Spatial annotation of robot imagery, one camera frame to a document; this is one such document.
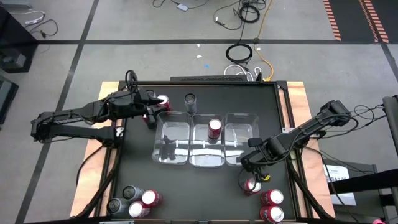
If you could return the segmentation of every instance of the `white label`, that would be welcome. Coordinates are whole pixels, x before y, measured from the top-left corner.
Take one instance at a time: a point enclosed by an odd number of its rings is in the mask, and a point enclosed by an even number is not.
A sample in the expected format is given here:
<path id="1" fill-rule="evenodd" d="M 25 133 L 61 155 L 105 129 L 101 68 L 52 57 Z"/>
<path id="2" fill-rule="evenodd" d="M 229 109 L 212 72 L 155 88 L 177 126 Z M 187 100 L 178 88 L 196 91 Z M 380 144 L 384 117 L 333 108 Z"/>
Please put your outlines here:
<path id="1" fill-rule="evenodd" d="M 342 166 L 333 166 L 333 165 L 327 165 L 327 166 L 330 174 L 330 179 L 332 182 L 349 179 L 347 168 Z M 326 179 L 329 183 L 330 179 L 328 177 L 328 172 L 326 171 L 325 165 L 323 165 L 323 170 L 325 171 Z M 354 193 L 338 194 L 338 196 L 345 205 L 356 205 Z M 335 205 L 341 205 L 337 196 L 334 194 L 331 195 L 331 202 Z"/>

